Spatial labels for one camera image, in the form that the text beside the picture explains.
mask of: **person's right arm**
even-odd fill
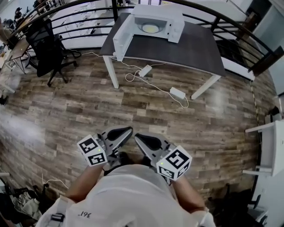
[[[177,181],[173,181],[174,191],[180,206],[189,213],[205,211],[206,206],[201,195],[190,185],[183,175]]]

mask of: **t-shirt sleeve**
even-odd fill
[[[213,215],[208,211],[196,211],[191,215],[198,221],[201,227],[216,227]]]
[[[40,217],[38,223],[36,224],[36,227],[46,227],[51,222],[51,216],[54,215],[56,219],[58,219],[57,222],[60,222],[60,217],[63,217],[63,225],[64,227],[64,217],[66,214],[66,210],[71,206],[75,204],[74,201],[72,201],[69,198],[66,198],[64,196],[60,196],[56,202]]]

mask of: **chair base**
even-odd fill
[[[52,72],[52,74],[51,74],[51,76],[50,76],[50,78],[49,78],[49,80],[48,80],[48,82],[47,82],[47,85],[48,85],[49,87],[51,86],[51,81],[52,81],[52,79],[54,78],[54,76],[55,76],[55,74],[56,74],[57,72],[59,72],[59,74],[61,75],[63,81],[64,81],[65,83],[68,83],[68,81],[67,81],[67,80],[65,79],[65,77],[63,76],[63,74],[62,74],[62,72],[61,72],[61,69],[64,68],[64,67],[66,67],[66,66],[69,66],[69,65],[71,65],[71,64],[73,64],[74,67],[77,67],[77,66],[78,66],[78,64],[77,64],[76,61],[72,61],[72,62],[67,62],[67,63],[61,64],[61,65],[59,66],[59,68],[54,69],[53,72]]]

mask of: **black metal railing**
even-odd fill
[[[55,2],[55,4],[49,7],[48,11],[39,13],[39,9],[45,6],[46,1],[47,0],[43,1],[37,8],[35,8],[33,11],[29,13],[29,15],[26,17],[26,20],[30,20],[30,17],[34,15],[35,12],[38,12],[38,14],[36,16],[34,15],[34,18],[31,19],[30,21],[28,22],[23,21],[16,28],[16,31],[12,34],[12,36],[20,34],[20,33],[21,33],[20,37],[24,36],[25,33],[23,33],[22,31],[25,31],[36,20],[42,20],[66,8],[70,8],[70,7],[77,6],[77,5],[84,4],[84,3],[96,2],[99,0],[76,0],[76,1],[66,3],[63,5],[59,5],[58,2]],[[214,21],[207,21],[203,18],[183,14],[184,17],[200,21],[198,25],[206,27],[211,30],[213,36],[215,36],[216,39],[220,40],[220,41],[217,41],[217,45],[219,47],[221,55],[223,52],[232,54],[232,56],[227,55],[224,57],[240,65],[243,65],[244,67],[248,68],[249,71],[252,70],[255,73],[255,75],[259,75],[261,72],[268,69],[274,62],[276,62],[281,56],[284,55],[284,51],[281,47],[273,51],[264,42],[262,42],[259,38],[257,38],[251,31],[249,31],[245,27],[246,25],[245,21],[234,21],[230,19],[229,17],[226,17],[225,15],[215,10],[199,5],[197,3],[188,2],[184,0],[167,0],[167,1],[171,3],[175,3],[175,4],[184,5],[186,7],[194,8],[194,9],[197,9],[197,10],[200,10],[200,11],[203,11],[210,15],[215,16]],[[99,16],[99,17],[93,17],[93,18],[88,18],[88,19],[83,19],[83,20],[72,21],[68,23],[62,23],[60,25],[53,27],[53,29],[57,29],[63,26],[68,26],[71,24],[77,24],[77,23],[86,22],[86,21],[93,21],[93,20],[103,21],[106,19],[111,19],[111,20],[116,21],[118,18],[119,10],[127,9],[127,8],[134,8],[134,6],[119,7],[117,6],[117,1],[112,0],[112,7],[86,9],[86,10],[82,10],[79,12],[73,12],[67,15],[60,16],[56,19],[53,19],[52,22],[67,18],[69,16],[74,16],[77,14],[101,11],[101,10],[107,10],[107,11],[111,10],[112,11],[111,16],[108,16],[108,17]],[[65,33],[71,33],[75,31],[81,31],[81,30],[87,30],[87,29],[111,28],[111,27],[112,25],[96,25],[96,26],[81,27],[81,28],[78,27],[75,29],[67,30],[67,31],[60,31],[56,35],[62,35]],[[250,39],[243,38],[244,36],[240,35],[240,31],[241,31],[241,34],[245,34]],[[225,37],[225,34],[230,34],[231,36],[235,37],[235,39],[228,39]],[[70,36],[70,37],[63,37],[61,40],[77,39],[77,38],[92,37],[92,36],[93,37],[107,36],[107,35],[108,35],[107,33],[75,35],[75,36]],[[262,50],[256,47],[255,43],[257,43],[258,46],[261,46]]]

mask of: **wooden floor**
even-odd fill
[[[248,81],[228,73],[183,109],[142,81],[125,81],[134,67],[114,64],[120,84],[114,89],[102,58],[83,55],[77,61],[79,67],[65,69],[69,83],[56,78],[51,87],[48,76],[38,78],[34,70],[26,75],[19,69],[11,74],[2,70],[0,78],[16,88],[8,104],[0,106],[0,163],[11,173],[13,184],[40,186],[43,174],[44,181],[60,179],[69,186],[87,165],[76,143],[109,126],[130,125],[134,133],[162,133],[182,145],[193,156],[187,176],[205,198],[216,195],[228,182],[239,188],[252,186],[253,178],[241,173],[256,164],[258,147],[256,134],[244,132],[257,126]],[[125,62],[141,67],[149,63]],[[150,77],[147,80],[161,89],[174,86],[190,100],[210,75],[162,65],[154,66]],[[273,107],[274,85],[270,75],[262,74],[252,86],[262,124]],[[133,138],[122,150],[141,155]],[[57,193],[66,190],[61,183],[50,186]]]

